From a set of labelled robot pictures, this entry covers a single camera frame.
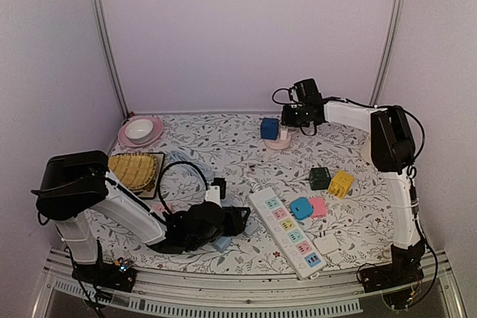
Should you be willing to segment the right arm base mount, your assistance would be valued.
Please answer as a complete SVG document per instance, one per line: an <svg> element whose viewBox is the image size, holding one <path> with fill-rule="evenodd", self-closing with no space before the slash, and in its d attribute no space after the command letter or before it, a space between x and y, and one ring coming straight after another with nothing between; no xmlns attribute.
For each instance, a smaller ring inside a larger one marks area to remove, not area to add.
<svg viewBox="0 0 477 318"><path fill-rule="evenodd" d="M417 244L408 249L391 245L391 263L381 266L366 264L357 270L358 282L365 293L417 283L424 278L420 260L425 248Z"/></svg>

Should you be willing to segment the dark blue cube socket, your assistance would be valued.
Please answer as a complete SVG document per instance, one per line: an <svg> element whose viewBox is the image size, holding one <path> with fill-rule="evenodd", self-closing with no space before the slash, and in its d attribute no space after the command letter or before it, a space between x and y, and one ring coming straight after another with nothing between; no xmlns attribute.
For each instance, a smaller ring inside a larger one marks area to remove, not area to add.
<svg viewBox="0 0 477 318"><path fill-rule="evenodd" d="M279 137L279 119L263 118L260 124L261 139L275 141Z"/></svg>

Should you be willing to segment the white charger with cable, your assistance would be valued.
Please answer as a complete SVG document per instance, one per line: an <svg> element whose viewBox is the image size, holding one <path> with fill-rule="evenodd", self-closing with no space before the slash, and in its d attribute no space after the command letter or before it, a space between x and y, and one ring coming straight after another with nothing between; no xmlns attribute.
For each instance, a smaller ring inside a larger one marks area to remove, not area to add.
<svg viewBox="0 0 477 318"><path fill-rule="evenodd" d="M279 140L290 141L293 134L297 132L296 128L281 127L279 129Z"/></svg>

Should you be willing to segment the light blue power strip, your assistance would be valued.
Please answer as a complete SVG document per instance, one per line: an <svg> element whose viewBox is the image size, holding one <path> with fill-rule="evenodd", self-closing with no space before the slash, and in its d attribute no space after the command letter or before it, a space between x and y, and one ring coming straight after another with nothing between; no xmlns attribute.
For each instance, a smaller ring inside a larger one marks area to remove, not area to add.
<svg viewBox="0 0 477 318"><path fill-rule="evenodd" d="M243 235L246 238L252 238L259 231L259 224L253 218L247 220L247 224L244 228Z"/></svg>

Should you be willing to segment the pink cube socket adapter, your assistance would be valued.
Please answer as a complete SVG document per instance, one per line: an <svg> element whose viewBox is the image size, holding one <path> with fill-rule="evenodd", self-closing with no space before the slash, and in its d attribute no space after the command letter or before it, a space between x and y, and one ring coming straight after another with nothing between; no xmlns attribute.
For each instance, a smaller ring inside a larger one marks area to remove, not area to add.
<svg viewBox="0 0 477 318"><path fill-rule="evenodd" d="M164 206L162 203L155 203L151 206L151 208L157 214L170 213L174 211L172 205L167 204L166 206Z"/></svg>

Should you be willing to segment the pink plug adapter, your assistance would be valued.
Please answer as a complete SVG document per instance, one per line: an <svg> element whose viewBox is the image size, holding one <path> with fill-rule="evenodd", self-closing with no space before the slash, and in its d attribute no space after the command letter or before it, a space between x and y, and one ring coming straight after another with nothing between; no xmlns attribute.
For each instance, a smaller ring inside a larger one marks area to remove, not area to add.
<svg viewBox="0 0 477 318"><path fill-rule="evenodd" d="M327 207L322 197L310 197L308 201L310 205L312 206L311 218L326 217Z"/></svg>

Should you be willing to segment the white plug adapter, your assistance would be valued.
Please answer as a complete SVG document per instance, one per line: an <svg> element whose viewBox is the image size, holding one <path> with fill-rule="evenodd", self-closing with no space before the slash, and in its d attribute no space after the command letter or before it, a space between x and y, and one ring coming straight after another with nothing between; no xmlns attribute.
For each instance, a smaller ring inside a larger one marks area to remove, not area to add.
<svg viewBox="0 0 477 318"><path fill-rule="evenodd" d="M328 255L339 249L339 242L333 234L321 232L314 240L314 245L321 255Z"/></svg>

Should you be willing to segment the white long power strip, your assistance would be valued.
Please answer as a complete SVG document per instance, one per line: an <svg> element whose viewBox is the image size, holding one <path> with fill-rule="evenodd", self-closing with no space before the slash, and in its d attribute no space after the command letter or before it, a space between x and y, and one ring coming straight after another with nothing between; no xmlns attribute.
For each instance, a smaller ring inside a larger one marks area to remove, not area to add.
<svg viewBox="0 0 477 318"><path fill-rule="evenodd" d="M272 188L250 194L249 201L297 277L316 279L326 262Z"/></svg>

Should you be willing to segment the yellow cube socket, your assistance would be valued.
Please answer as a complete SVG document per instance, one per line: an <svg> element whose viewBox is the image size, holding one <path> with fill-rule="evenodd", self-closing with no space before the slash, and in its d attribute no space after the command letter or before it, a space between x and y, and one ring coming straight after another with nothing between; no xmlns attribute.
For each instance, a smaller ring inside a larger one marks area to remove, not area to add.
<svg viewBox="0 0 477 318"><path fill-rule="evenodd" d="M330 181L328 193L339 199L344 199L351 189L354 179L351 174L339 170Z"/></svg>

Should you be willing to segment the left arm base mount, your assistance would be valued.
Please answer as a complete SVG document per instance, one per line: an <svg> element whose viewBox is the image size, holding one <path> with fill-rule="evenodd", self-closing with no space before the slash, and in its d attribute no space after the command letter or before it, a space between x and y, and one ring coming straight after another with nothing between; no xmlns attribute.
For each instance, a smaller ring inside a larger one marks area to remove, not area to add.
<svg viewBox="0 0 477 318"><path fill-rule="evenodd" d="M94 264L74 262L72 277L96 287L104 287L131 293L136 282L137 271L133 268L123 270L115 264L98 260Z"/></svg>

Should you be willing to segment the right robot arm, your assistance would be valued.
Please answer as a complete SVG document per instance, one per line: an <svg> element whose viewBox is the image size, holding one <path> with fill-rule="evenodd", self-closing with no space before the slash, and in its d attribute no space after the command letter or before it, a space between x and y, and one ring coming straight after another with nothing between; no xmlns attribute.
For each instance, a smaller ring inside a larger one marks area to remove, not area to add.
<svg viewBox="0 0 477 318"><path fill-rule="evenodd" d="M282 106L281 125L304 130L328 123L358 128L370 135L370 158L385 180L394 221L391 245L392 264L385 278L401 285L414 273L414 263L426 250L419 224L419 200L414 186L414 163L423 147L416 148L408 118L415 118L399 105L365 105L349 98L323 97L314 79L296 82L286 92L288 101L272 101Z"/></svg>

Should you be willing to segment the light blue charger plug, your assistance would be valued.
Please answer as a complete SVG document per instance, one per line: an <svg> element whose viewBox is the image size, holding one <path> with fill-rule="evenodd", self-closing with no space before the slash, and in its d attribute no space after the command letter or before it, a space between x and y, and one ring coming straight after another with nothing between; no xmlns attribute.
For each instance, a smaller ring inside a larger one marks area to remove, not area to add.
<svg viewBox="0 0 477 318"><path fill-rule="evenodd" d="M232 238L230 236L221 236L212 243L212 246L217 252L223 253L228 249L231 243Z"/></svg>

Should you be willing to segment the dark green cube socket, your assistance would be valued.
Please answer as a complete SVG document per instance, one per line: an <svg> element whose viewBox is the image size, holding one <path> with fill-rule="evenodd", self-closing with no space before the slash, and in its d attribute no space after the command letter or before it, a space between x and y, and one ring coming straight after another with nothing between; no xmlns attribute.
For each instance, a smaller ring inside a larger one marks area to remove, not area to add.
<svg viewBox="0 0 477 318"><path fill-rule="evenodd" d="M328 168L312 168L309 172L309 184L313 191L327 190L331 182Z"/></svg>

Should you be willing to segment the cyan plug adapter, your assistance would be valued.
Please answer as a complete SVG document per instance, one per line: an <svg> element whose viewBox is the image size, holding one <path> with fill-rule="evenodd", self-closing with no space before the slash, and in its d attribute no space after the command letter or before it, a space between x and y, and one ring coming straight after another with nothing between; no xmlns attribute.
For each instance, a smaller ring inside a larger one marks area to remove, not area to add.
<svg viewBox="0 0 477 318"><path fill-rule="evenodd" d="M291 213L297 220L305 220L313 214L313 206L306 197L299 197L290 203Z"/></svg>

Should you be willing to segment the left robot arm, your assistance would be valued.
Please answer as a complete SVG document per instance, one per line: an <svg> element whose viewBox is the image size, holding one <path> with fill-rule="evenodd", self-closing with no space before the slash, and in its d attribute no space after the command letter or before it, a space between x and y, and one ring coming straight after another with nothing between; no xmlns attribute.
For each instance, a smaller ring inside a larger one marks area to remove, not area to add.
<svg viewBox="0 0 477 318"><path fill-rule="evenodd" d="M100 212L132 232L146 247L162 254L195 251L222 236L240 235L250 208L223 206L226 182L216 178L205 183L202 203L186 211L157 214L127 188L109 169L100 150L51 157L36 196L39 216L54 222L73 260L94 283L111 276L101 260L102 248L87 223L85 212Z"/></svg>

